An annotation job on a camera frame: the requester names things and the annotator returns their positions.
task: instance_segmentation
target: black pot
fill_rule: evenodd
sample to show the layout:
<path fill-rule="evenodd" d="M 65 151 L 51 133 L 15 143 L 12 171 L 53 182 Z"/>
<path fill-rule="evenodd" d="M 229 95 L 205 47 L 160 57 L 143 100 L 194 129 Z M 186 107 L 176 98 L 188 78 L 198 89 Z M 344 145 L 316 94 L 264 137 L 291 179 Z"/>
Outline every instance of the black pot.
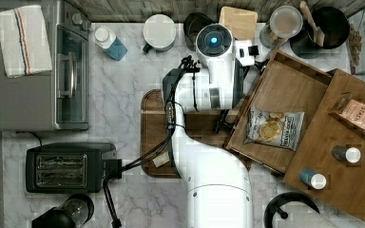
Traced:
<path fill-rule="evenodd" d="M 324 44 L 321 47 L 313 41 L 314 31 L 304 22 L 298 35 L 290 39 L 292 51 L 300 58 L 315 58 L 323 49 L 338 48 L 348 39 L 350 26 L 341 10 L 323 7 L 313 12 L 313 19 L 325 34 Z"/>

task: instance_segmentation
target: small bottle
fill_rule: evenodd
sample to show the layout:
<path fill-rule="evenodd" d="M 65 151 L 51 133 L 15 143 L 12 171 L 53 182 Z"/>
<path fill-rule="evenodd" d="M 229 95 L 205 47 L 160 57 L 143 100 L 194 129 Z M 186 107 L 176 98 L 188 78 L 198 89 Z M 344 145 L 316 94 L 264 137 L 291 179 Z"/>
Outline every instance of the small bottle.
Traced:
<path fill-rule="evenodd" d="M 315 173 L 310 169 L 303 169 L 300 173 L 300 179 L 303 183 L 317 190 L 323 189 L 327 184 L 327 180 L 322 174 Z"/>
<path fill-rule="evenodd" d="M 338 161 L 350 163 L 359 162 L 361 157 L 359 149 L 355 147 L 348 148 L 340 145 L 334 146 L 332 154 Z"/>
<path fill-rule="evenodd" d="M 120 61 L 127 53 L 126 47 L 115 33 L 107 27 L 100 26 L 94 33 L 94 43 L 101 47 L 112 59 Z"/>

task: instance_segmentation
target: cup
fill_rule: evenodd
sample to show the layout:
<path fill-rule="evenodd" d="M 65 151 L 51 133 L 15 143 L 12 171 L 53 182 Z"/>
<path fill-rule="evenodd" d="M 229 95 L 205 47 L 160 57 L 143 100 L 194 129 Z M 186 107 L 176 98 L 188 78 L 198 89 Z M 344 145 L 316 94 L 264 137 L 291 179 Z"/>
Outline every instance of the cup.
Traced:
<path fill-rule="evenodd" d="M 296 8 L 279 7 L 275 9 L 269 21 L 260 31 L 260 42 L 270 49 L 281 46 L 289 38 L 298 34 L 302 25 L 303 19 Z"/>
<path fill-rule="evenodd" d="M 323 7 L 313 12 L 313 19 L 325 34 L 323 46 L 314 42 L 314 31 L 305 22 L 301 31 L 290 39 L 292 51 L 300 58 L 313 59 L 324 49 L 341 46 L 349 35 L 349 22 L 345 14 L 339 9 Z"/>
<path fill-rule="evenodd" d="M 152 48 L 156 51 L 167 51 L 174 46 L 177 36 L 176 25 L 173 20 L 166 15 L 156 14 L 149 17 L 144 22 L 144 53 L 148 53 Z"/>
<path fill-rule="evenodd" d="M 300 179 L 303 183 L 317 190 L 323 189 L 327 184 L 327 180 L 323 175 L 306 168 L 301 171 Z"/>
<path fill-rule="evenodd" d="M 359 149 L 355 147 L 348 148 L 346 146 L 340 146 L 340 145 L 334 146 L 332 155 L 338 161 L 350 162 L 350 163 L 359 162 L 361 157 Z"/>

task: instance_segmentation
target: white towel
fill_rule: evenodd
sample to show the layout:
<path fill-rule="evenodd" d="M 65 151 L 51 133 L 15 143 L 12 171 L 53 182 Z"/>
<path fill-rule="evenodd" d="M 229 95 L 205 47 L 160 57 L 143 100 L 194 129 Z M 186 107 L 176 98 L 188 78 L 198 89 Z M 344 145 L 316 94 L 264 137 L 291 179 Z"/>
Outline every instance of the white towel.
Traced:
<path fill-rule="evenodd" d="M 0 42 L 9 78 L 52 70 L 41 6 L 0 12 Z"/>

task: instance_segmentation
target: snack bag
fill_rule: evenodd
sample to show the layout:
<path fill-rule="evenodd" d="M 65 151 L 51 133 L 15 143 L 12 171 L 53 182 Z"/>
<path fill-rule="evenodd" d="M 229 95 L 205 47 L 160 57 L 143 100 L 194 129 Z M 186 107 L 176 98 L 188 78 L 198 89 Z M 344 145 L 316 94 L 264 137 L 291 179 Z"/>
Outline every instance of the snack bag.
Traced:
<path fill-rule="evenodd" d="M 245 143 L 298 149 L 304 112 L 266 112 L 251 106 Z"/>

